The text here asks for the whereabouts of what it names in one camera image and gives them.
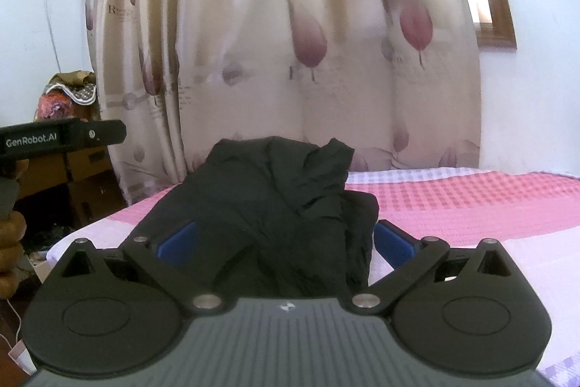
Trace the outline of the person's left hand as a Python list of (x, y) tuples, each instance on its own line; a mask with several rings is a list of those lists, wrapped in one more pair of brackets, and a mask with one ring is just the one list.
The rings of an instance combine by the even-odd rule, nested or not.
[(1, 299), (8, 300), (18, 289), (18, 262), (24, 254), (21, 240), (26, 220), (14, 204), (20, 192), (20, 177), (29, 168), (29, 160), (5, 161), (1, 164)]

